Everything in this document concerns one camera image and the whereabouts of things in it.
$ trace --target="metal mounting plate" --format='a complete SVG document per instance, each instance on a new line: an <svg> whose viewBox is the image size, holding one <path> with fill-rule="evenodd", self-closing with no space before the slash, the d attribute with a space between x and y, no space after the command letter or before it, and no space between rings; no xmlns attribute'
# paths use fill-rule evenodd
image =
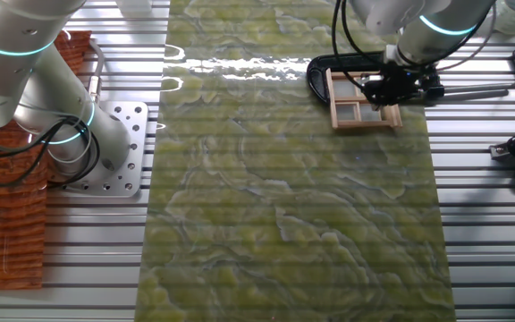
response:
<svg viewBox="0 0 515 322"><path fill-rule="evenodd" d="M140 189L142 160L147 136L148 107L142 102L106 101L100 103L107 113L116 116L131 136L131 148L124 165L113 175L101 182L79 182L63 187L61 191L73 197L116 197L134 196Z"/></svg>

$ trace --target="green marble mat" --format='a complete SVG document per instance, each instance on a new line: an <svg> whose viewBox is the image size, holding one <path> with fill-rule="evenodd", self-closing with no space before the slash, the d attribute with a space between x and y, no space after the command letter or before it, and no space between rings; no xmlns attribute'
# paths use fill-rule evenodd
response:
<svg viewBox="0 0 515 322"><path fill-rule="evenodd" d="M170 14L137 321L454 321L423 109L336 135L308 90L333 3Z"/></svg>

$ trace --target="wooden frame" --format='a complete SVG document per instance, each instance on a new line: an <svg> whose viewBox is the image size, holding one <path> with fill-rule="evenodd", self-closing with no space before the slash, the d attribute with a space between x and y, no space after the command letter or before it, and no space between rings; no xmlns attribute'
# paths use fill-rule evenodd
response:
<svg viewBox="0 0 515 322"><path fill-rule="evenodd" d="M355 80L360 80L362 74L367 72L350 72L349 75ZM367 128L367 127L402 127L401 111L399 106L385 106L381 108L380 112L376 116L378 121L363 121L361 106L370 105L367 98L358 88L354 88L354 92L351 96L337 97L335 95L335 89L333 81L346 81L347 78L342 72L331 72L331 69L327 69L326 72L327 89L329 91L329 98L331 101L331 123L334 129L350 129L350 128ZM338 109L340 108L352 108L352 115L354 120L343 120L339 119Z"/></svg>

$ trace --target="metal table surface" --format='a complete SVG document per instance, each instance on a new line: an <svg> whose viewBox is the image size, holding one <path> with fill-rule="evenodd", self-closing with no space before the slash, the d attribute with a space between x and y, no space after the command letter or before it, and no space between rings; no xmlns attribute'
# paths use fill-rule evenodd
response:
<svg viewBox="0 0 515 322"><path fill-rule="evenodd" d="M44 289L0 292L0 322L133 320L148 206L169 1L148 18L125 19L114 1L89 0L67 30L93 30L106 54L103 100L149 108L142 192L133 199L49 198ZM469 55L475 39L450 60ZM515 37L495 35L474 61L445 72L463 86L515 79ZM96 57L86 58L89 78ZM515 135L515 90L508 97L426 109L457 316L515 321L515 188L488 146Z"/></svg>

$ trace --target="small wooden frame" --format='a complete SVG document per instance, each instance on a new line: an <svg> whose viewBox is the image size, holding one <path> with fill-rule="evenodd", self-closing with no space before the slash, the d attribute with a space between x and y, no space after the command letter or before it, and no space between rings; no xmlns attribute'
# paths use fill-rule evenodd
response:
<svg viewBox="0 0 515 322"><path fill-rule="evenodd" d="M349 75L359 80L368 72L350 72ZM385 106L380 111L373 111L370 103L360 89L351 84L342 72L326 72L327 89L331 100L331 123L334 129L367 127L402 127L399 106ZM335 87L336 81L341 84Z"/></svg>

